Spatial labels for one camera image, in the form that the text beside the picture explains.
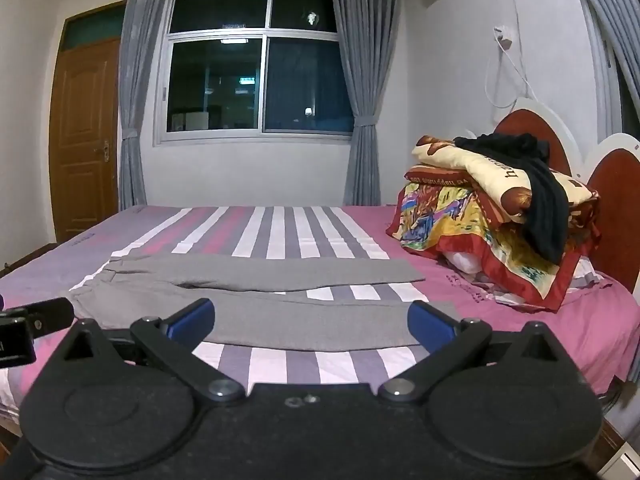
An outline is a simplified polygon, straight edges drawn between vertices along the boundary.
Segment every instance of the door handle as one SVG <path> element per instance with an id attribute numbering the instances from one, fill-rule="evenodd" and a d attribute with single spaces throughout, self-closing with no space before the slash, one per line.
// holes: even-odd
<path id="1" fill-rule="evenodd" d="M 102 150 L 100 150 L 100 148 L 94 148 L 94 153 L 98 153 L 100 151 L 102 151 L 102 154 L 104 156 L 104 161 L 108 162 L 110 157 L 111 157 L 110 151 L 109 151 L 109 141 L 108 140 L 104 141 L 104 145 L 102 147 Z"/>

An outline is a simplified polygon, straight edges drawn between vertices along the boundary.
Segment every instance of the white wall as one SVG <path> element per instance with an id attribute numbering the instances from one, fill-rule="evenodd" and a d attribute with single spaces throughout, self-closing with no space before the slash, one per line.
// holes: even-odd
<path id="1" fill-rule="evenodd" d="M 65 18 L 118 0 L 63 0 L 54 40 L 49 47 L 46 73 L 48 95 L 42 117 L 49 117 L 50 89 Z M 378 124 L 383 203 L 394 203 L 406 166 L 408 99 L 406 23 L 401 20 L 399 41 L 392 60 Z M 156 48 L 154 66 L 158 66 Z M 208 144 L 153 146 L 153 109 L 157 70 L 152 70 L 141 133 L 141 151 L 147 199 L 153 205 L 340 205 L 349 157 L 349 144 L 327 140 L 241 139 Z M 50 212 L 47 145 L 48 127 L 42 129 L 41 164 L 43 200 L 49 237 Z"/>
<path id="2" fill-rule="evenodd" d="M 0 0 L 0 265 L 48 241 L 38 111 L 59 2 Z"/>
<path id="3" fill-rule="evenodd" d="M 574 134 L 583 156 L 597 144 L 593 59 L 579 0 L 515 0 L 519 47 L 537 97 Z M 409 143 L 423 134 L 453 137 L 465 128 L 490 133 L 506 110 L 484 95 L 490 60 L 489 94 L 497 104 L 524 95 L 524 84 L 509 61 L 498 68 L 494 25 L 516 29 L 513 0 L 406 0 L 409 52 Z"/>

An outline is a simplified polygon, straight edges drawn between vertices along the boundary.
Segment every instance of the window sill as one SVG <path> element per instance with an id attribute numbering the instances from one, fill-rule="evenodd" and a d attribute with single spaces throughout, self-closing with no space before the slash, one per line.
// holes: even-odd
<path id="1" fill-rule="evenodd" d="M 191 137 L 171 138 L 171 135 L 161 134 L 159 139 L 154 141 L 155 148 L 167 146 L 188 146 L 191 144 L 226 144 L 242 142 L 304 142 L 312 144 L 349 144 L 351 134 L 300 134 L 300 133 L 256 133 L 256 134 L 234 134 L 227 137 Z"/>

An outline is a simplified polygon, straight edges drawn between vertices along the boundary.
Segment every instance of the black circular disc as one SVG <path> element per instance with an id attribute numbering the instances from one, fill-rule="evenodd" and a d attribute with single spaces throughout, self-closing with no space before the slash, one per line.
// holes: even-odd
<path id="1" fill-rule="evenodd" d="M 123 365 L 104 378 L 92 371 L 76 368 L 58 378 L 61 386 L 25 398 L 20 426 L 36 452 L 74 468 L 123 468 L 162 451 L 188 427 L 193 397 L 179 380 L 142 366 Z"/>
<path id="2" fill-rule="evenodd" d="M 553 362 L 470 368 L 430 395 L 427 417 L 456 448 L 502 466 L 575 460 L 598 436 L 602 412 L 586 384 L 561 378 Z"/>

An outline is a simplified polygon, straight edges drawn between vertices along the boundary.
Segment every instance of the bed sheet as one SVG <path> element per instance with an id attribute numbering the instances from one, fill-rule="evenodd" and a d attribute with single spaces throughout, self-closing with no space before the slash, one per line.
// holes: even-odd
<path id="1" fill-rule="evenodd" d="M 394 208 L 137 206 L 121 212 L 0 280 L 7 307 L 39 301 L 91 279 L 110 255 L 203 252 L 257 258 L 338 256 L 405 258 L 424 282 L 342 286 L 308 291 L 318 299 L 428 299 L 450 301 L 463 317 L 481 317 L 495 330 L 546 322 L 597 393 L 613 375 L 626 377 L 640 338 L 640 308 L 619 283 L 569 294 L 557 314 L 524 314 L 495 303 L 480 288 L 434 260 L 408 254 L 385 234 Z M 36 341 L 38 361 L 0 370 L 0 413 L 18 407 L 65 332 Z M 375 388 L 424 358 L 421 347 L 352 352 L 297 352 L 202 343 L 198 357 L 241 381 L 348 383 Z"/>

